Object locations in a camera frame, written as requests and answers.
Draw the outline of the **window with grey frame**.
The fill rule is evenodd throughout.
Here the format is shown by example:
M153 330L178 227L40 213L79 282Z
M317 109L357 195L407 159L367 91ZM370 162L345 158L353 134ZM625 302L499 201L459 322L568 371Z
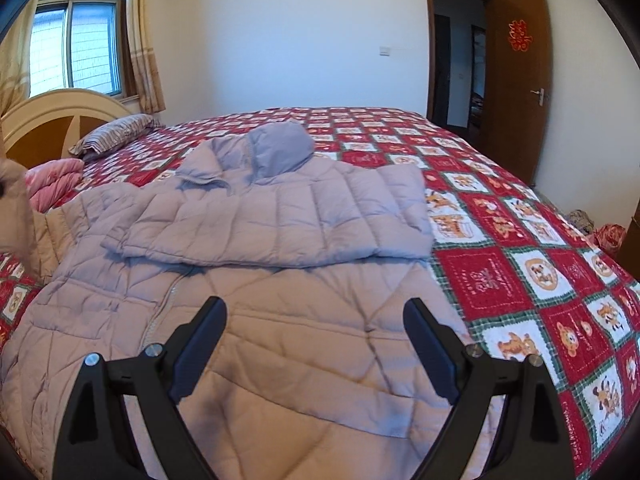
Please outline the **window with grey frame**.
M127 94L124 0L37 0L30 94L61 89Z

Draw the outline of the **cream wooden headboard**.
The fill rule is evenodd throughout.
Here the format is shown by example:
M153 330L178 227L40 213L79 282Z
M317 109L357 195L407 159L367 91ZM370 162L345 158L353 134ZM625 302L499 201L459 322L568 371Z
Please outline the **cream wooden headboard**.
M44 92L1 117L4 156L26 168L70 157L68 149L92 130L130 114L121 102L91 90Z

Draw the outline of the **red patchwork bear bedspread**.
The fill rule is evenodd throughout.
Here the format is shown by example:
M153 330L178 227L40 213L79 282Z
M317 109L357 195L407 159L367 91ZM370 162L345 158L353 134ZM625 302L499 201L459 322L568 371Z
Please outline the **red patchwork bear bedspread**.
M409 271L328 269L303 296L278 271L204 275L229 333L184 404L226 479L408 478L448 408L401 331L401 307L434 281L446 315L497 358L538 354L558 387L575 474L613 477L639 405L639 285L517 177L425 118L390 108L279 108L155 130L93 162L75 192L172 177L198 144L296 120L319 156L362 168L413 164L435 235Z

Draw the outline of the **red paper door decoration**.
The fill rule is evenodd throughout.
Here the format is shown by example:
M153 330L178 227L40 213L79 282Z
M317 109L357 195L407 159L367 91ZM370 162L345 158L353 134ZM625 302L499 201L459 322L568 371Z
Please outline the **red paper door decoration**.
M527 52L533 40L525 20L514 20L509 24L508 41L513 51Z

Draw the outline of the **lilac quilted puffer coat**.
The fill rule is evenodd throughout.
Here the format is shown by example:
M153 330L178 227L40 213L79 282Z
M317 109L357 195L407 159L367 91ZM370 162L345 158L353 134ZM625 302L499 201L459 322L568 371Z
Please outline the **lilac quilted puffer coat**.
M162 344L205 301L228 321L179 412L221 479L408 479L449 406L402 322L411 298L469 338L432 268L411 164L318 157L296 122L201 143L169 178L32 209L1 164L1 249L40 291L1 352L1 423L53 474L82 361Z

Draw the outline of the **left beige curtain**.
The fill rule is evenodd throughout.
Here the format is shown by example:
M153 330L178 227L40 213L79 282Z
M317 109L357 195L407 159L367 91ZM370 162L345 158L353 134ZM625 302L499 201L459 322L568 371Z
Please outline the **left beige curtain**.
M1 115L29 97L30 40L37 3L26 3L1 43Z

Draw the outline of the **grey cloth on floor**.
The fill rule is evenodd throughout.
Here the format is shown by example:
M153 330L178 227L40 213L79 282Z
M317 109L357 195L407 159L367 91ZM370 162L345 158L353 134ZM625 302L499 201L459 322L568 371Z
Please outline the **grey cloth on floor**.
M566 216L571 226L578 229L582 234L589 235L594 231L594 222L588 214L581 209L574 209Z

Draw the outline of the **red floral fabric bundle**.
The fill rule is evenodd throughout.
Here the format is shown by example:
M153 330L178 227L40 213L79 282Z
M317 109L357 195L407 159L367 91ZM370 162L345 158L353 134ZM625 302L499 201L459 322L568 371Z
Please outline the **red floral fabric bundle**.
M615 259L623 245L626 233L623 226L608 223L590 233L587 240L592 246L600 248L602 252Z

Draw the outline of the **beige checked curtain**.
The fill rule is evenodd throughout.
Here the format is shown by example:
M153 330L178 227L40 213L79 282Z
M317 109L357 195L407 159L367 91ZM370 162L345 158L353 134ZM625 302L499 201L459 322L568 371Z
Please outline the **beige checked curtain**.
M166 110L160 72L152 47L146 0L125 0L126 29L134 86L145 114Z

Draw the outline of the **pink folded blanket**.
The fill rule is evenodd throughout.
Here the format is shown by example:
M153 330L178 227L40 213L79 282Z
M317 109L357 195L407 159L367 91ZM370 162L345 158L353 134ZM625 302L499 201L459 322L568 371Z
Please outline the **pink folded blanket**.
M25 172L29 203L46 212L82 180L85 163L78 158L49 160Z

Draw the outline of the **striped pillow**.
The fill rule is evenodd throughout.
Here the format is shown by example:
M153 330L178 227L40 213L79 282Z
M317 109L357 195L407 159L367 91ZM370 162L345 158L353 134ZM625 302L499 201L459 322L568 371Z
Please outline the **striped pillow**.
M95 128L68 149L68 154L85 162L111 155L156 127L152 115L133 114Z

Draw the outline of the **beige puffer jacket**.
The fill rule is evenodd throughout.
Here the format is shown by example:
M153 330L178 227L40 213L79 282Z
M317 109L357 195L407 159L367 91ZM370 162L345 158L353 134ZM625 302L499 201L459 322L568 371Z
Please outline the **beige puffer jacket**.
M26 169L1 159L1 252L17 258L27 275L47 284L74 244L64 211L42 214L29 203Z

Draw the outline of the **brown wooden door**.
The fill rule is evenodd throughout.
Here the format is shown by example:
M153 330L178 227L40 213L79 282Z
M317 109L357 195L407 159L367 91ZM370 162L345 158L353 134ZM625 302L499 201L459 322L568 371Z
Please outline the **brown wooden door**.
M525 20L534 38L515 52L509 24ZM549 115L551 27L546 0L490 0L486 4L485 95L480 150L529 186L535 184ZM540 107L530 92L544 88Z

